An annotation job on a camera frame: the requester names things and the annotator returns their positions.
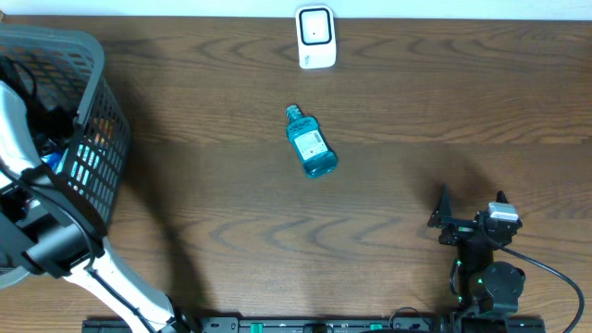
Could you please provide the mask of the teal mouthwash bottle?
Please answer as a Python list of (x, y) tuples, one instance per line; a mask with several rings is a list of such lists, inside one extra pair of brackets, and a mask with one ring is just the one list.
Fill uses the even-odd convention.
[(329, 147), (315, 117), (306, 116), (297, 105), (285, 111), (288, 119), (286, 134), (302, 163), (304, 174), (319, 178), (333, 171), (338, 158)]

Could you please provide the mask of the blue Oreo cookie pack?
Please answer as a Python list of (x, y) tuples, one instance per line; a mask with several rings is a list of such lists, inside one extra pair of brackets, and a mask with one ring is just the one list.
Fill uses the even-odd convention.
[(46, 163), (55, 173), (59, 173), (65, 162), (65, 151), (54, 151), (41, 157), (42, 161)]

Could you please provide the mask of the mint green wipes pack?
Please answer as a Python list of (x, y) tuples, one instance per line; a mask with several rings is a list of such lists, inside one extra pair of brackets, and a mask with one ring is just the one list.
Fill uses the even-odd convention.
[(84, 195), (87, 192), (87, 186), (91, 184), (93, 172), (98, 170), (103, 154), (102, 149), (94, 149), (82, 143), (78, 146), (68, 178), (68, 185), (78, 194)]

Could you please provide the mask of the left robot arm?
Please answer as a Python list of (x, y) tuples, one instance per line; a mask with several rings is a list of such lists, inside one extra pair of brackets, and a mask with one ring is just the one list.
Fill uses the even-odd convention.
[(1, 250), (32, 275), (93, 294), (134, 332), (195, 332), (196, 322), (139, 277), (107, 238), (130, 140), (95, 64), (1, 59)]

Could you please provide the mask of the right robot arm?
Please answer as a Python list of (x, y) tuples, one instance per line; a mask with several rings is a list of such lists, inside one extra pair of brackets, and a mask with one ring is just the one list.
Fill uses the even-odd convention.
[(452, 215), (450, 195), (443, 187), (427, 225), (438, 228), (438, 241), (454, 246), (457, 258), (450, 273), (450, 290), (458, 308), (438, 317), (436, 332), (509, 332), (511, 315), (518, 311), (525, 273), (494, 252), (512, 242), (522, 226), (515, 207), (502, 191), (487, 209), (472, 219)]

